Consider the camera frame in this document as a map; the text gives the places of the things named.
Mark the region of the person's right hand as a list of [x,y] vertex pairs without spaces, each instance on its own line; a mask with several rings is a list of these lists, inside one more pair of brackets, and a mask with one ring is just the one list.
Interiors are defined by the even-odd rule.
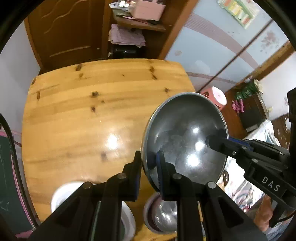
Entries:
[[259,208],[256,211],[253,222],[262,231],[267,231],[269,227],[269,221],[273,216],[273,209],[271,207],[271,198],[265,195]]

